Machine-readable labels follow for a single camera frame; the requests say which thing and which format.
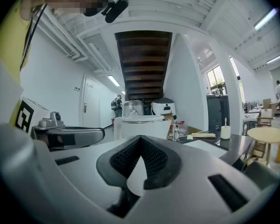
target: black headset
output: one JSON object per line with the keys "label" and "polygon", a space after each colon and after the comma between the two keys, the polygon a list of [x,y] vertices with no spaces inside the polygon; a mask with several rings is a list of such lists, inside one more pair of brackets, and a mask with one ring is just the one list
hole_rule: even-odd
{"label": "black headset", "polygon": [[105,8],[102,12],[102,15],[106,16],[105,21],[107,23],[112,23],[127,8],[128,4],[129,0],[98,3],[97,8],[87,8],[84,15],[87,17],[91,17],[98,14]]}

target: white round lid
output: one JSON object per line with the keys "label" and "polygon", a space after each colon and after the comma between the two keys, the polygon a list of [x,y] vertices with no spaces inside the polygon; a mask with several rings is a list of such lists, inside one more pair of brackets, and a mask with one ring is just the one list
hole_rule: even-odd
{"label": "white round lid", "polygon": [[122,122],[151,122],[151,121],[161,121],[164,119],[162,115],[143,115],[143,116],[131,116],[122,117]]}

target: wooden stair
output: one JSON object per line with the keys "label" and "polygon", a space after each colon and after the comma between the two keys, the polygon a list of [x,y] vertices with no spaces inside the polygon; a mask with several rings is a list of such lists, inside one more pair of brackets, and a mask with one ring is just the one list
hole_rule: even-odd
{"label": "wooden stair", "polygon": [[125,100],[144,103],[163,97],[163,84],[170,53],[172,33],[129,31],[116,34],[125,81]]}

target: black rectangular slot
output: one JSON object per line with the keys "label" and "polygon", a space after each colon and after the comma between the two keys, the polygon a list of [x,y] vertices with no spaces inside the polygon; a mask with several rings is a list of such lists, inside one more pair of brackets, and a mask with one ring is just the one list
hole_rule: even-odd
{"label": "black rectangular slot", "polygon": [[79,160],[79,158],[77,156],[71,156],[71,157],[67,157],[67,158],[63,158],[63,159],[56,159],[55,162],[58,166],[66,164],[66,163],[70,163],[73,161],[77,161]]}
{"label": "black rectangular slot", "polygon": [[232,212],[240,209],[242,206],[248,203],[231,184],[220,174],[208,177],[214,188],[230,207]]}

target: person wearing yellow shirt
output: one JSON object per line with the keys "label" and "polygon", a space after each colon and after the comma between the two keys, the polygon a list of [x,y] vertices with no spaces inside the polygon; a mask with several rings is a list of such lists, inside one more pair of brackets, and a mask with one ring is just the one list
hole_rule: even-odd
{"label": "person wearing yellow shirt", "polygon": [[20,71],[25,67],[23,53],[27,45],[28,30],[35,10],[43,4],[71,13],[85,13],[105,0],[17,0],[0,26],[0,123],[15,125],[20,107]]}

